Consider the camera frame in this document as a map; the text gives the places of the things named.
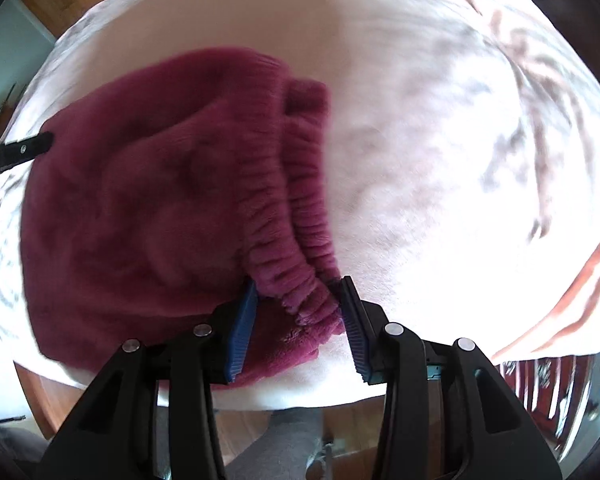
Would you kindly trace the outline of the magenta fleece pants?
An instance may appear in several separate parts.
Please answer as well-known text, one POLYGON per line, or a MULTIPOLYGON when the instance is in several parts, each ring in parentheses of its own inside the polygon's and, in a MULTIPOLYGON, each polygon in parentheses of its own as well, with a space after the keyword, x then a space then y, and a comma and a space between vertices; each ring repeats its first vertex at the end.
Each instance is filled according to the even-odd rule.
POLYGON ((97 372, 135 338, 190 330, 253 281, 239 382, 317 356, 343 330, 332 285, 329 93, 283 62, 215 48, 129 73, 42 125, 20 222, 38 350, 97 372))

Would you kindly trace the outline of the grey trouser leg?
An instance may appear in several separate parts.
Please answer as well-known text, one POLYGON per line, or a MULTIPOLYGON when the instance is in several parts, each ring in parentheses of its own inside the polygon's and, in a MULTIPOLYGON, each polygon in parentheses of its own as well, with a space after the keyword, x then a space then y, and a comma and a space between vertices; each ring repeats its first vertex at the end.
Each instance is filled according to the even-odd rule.
POLYGON ((225 467, 227 479, 304 479, 323 448, 319 408, 272 413, 268 429, 225 467))

